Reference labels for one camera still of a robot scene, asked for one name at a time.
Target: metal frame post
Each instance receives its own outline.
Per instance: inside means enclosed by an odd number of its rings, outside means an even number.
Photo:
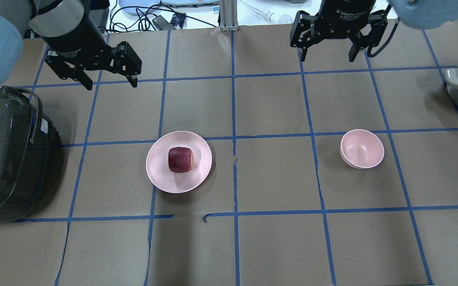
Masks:
[[[238,0],[220,0],[220,30],[238,31]]]

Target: grid square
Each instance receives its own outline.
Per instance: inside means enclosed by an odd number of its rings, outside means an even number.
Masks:
[[[60,286],[142,286],[146,278],[149,221],[74,221]]]
[[[337,285],[427,284],[408,212],[327,217]]]
[[[231,65],[230,33],[219,27],[171,31],[167,78],[231,75]]]
[[[238,139],[238,210],[320,209],[310,137]]]
[[[236,78],[236,134],[309,133],[301,76]]]
[[[415,218],[432,280],[458,285],[458,210],[416,211]]]
[[[296,49],[282,38],[269,36],[287,35],[290,30],[291,25],[240,27],[234,33],[236,74],[300,72]]]
[[[127,41],[142,60],[141,73],[138,79],[163,78],[165,65],[165,47],[167,31],[147,31],[146,33],[115,33],[109,38],[109,46],[116,47]],[[101,81],[125,80],[120,74],[104,71]]]
[[[305,81],[314,132],[386,129],[368,72],[307,74]]]
[[[388,23],[381,44],[388,38],[393,26],[393,22]],[[390,41],[390,45],[378,56],[369,60],[373,69],[436,66],[423,32],[421,30],[411,29],[404,24],[398,25]]]
[[[316,136],[319,180],[327,209],[407,206],[388,136],[376,135],[383,142],[385,157],[368,170],[349,167],[342,160],[342,136]]]
[[[39,87],[35,92],[42,99],[44,113],[58,129],[61,143],[84,143],[95,92],[80,85]]]
[[[393,134],[414,206],[458,205],[458,131]]]
[[[52,149],[43,197],[28,217],[68,217],[81,155],[82,147]]]
[[[178,130],[202,137],[232,136],[231,79],[168,81],[162,134]]]
[[[354,62],[349,62],[348,53],[352,45],[349,39],[323,40],[313,45],[307,52],[303,71],[368,70],[363,54],[359,54]]]
[[[242,286],[331,285],[323,216],[240,216]]]
[[[22,55],[14,65],[10,77],[2,85],[33,85],[44,51],[45,42],[42,39],[24,39]]]
[[[234,217],[155,219],[148,285],[234,286]]]
[[[458,65],[458,20],[425,31],[442,66]]]
[[[89,142],[156,139],[162,90],[162,83],[100,85]]]
[[[374,75],[391,129],[458,127],[458,115],[438,70]]]
[[[66,222],[0,224],[0,285],[54,284],[66,235]]]
[[[155,214],[194,215],[234,211],[233,141],[208,141],[213,166],[196,189],[181,194],[157,191]]]
[[[153,184],[146,176],[151,144],[88,146],[73,215],[149,215]]]

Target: black cable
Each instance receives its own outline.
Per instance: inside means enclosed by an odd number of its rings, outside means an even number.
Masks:
[[[152,14],[152,13],[149,12],[150,10],[159,10],[159,11],[166,11],[166,12],[173,12],[173,13],[175,13],[175,14],[180,14],[179,12],[173,10],[171,7],[165,6],[165,5],[161,5],[161,4],[151,5],[151,7],[145,7],[145,6],[127,6],[127,7],[122,7],[122,8],[117,9],[117,10],[114,12],[114,14],[111,16],[111,18],[110,18],[110,20],[109,20],[109,28],[110,28],[110,29],[107,29],[107,31],[109,31],[109,30],[114,30],[114,31],[115,31],[115,30],[116,30],[116,29],[115,29],[115,26],[116,26],[116,25],[122,25],[122,26],[124,26],[124,27],[122,27],[122,29],[125,29],[125,31],[119,31],[120,33],[121,33],[121,32],[124,32],[124,33],[125,33],[125,32],[130,32],[130,31],[128,31],[128,28],[127,28],[124,24],[122,24],[122,23],[114,23],[114,22],[113,22],[114,16],[116,16],[116,14],[117,14],[118,12],[120,12],[121,10],[123,10],[123,9],[125,9],[125,8],[147,9],[147,11],[146,11],[146,13],[145,13],[146,18],[147,18],[147,15],[148,15],[148,14]],[[210,25],[210,26],[212,26],[212,27],[217,27],[217,26],[214,25],[214,24],[211,24],[211,23],[202,21],[202,20],[200,20],[200,19],[198,19],[198,18],[194,18],[194,17],[191,17],[191,16],[187,16],[187,18],[194,19],[194,20],[196,20],[196,21],[199,21],[199,22],[201,22],[201,23],[205,23],[205,24]]]
[[[173,13],[175,13],[175,14],[181,14],[180,12],[177,12],[177,11],[173,10],[173,8],[171,8],[171,7],[167,6],[167,5],[163,5],[163,4],[151,5],[151,6],[148,8],[148,11],[149,11],[151,8],[153,8],[153,7],[166,7],[166,8],[169,9],[169,11],[171,11],[171,12],[173,12]],[[198,19],[198,18],[194,18],[194,17],[190,17],[190,16],[186,16],[186,18],[194,19],[194,20],[199,21],[199,22],[201,22],[201,23],[208,24],[208,25],[210,25],[210,26],[212,26],[212,27],[218,27],[218,26],[215,26],[214,24],[205,22],[205,21],[200,20],[200,19]]]
[[[118,7],[118,0],[116,0],[116,5],[114,5],[114,7],[111,9],[111,12],[109,13],[109,18],[112,18],[113,12],[116,9],[116,7]]]
[[[386,17],[388,16],[388,13],[390,12],[390,10],[391,10],[391,5],[388,5],[388,7],[385,10],[385,13],[383,14],[383,20],[387,20]],[[397,18],[396,23],[393,26],[393,29],[391,30],[390,36],[388,37],[386,42],[374,54],[372,54],[372,47],[369,46],[369,48],[367,49],[367,57],[374,58],[380,52],[382,52],[384,50],[384,48],[386,48],[386,46],[390,43],[391,38],[393,38],[393,34],[395,34],[395,31],[397,30],[397,27],[398,27],[399,23],[400,23],[400,19]]]
[[[138,20],[136,20],[135,22],[133,22],[133,24],[131,24],[130,26],[127,26],[123,23],[120,23],[120,22],[116,22],[116,23],[112,23],[109,27],[110,29],[106,29],[105,27],[103,28],[104,31],[113,31],[113,32],[120,32],[120,33],[127,33],[127,32],[132,32],[132,31],[149,31],[149,28],[153,28],[155,31],[155,27],[153,26],[153,24],[151,23],[151,20],[149,19],[149,16],[148,15],[153,15],[153,16],[157,16],[156,14],[154,13],[145,13],[143,12],[141,9],[139,8],[135,8],[135,13],[138,15]],[[130,30],[131,27],[133,27],[135,24],[138,25],[138,28],[137,29],[134,29],[134,30]],[[120,29],[124,29],[124,31],[118,31],[115,29],[115,27],[118,27]]]

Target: pink plate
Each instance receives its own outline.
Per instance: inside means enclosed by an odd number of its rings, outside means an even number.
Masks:
[[[187,147],[194,156],[193,169],[185,173],[169,170],[169,149]],[[211,149],[201,136],[188,131],[175,131],[158,139],[146,158],[146,172],[151,183],[168,193],[184,193],[196,188],[211,170]]]
[[[379,137],[374,133],[355,129],[342,137],[340,155],[349,166],[368,169],[381,163],[385,156],[385,149]]]

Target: rice cooker handle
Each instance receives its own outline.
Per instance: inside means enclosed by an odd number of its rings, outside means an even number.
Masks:
[[[31,95],[31,98],[36,101],[37,104],[37,116],[35,120],[35,128],[33,129],[33,135],[29,139],[29,142],[31,144],[35,144],[35,136],[38,132],[40,132],[40,128],[42,127],[42,119],[43,119],[43,105],[42,105],[42,100],[36,95],[34,92],[32,92],[29,89],[17,89],[18,91],[22,93],[26,93]]]

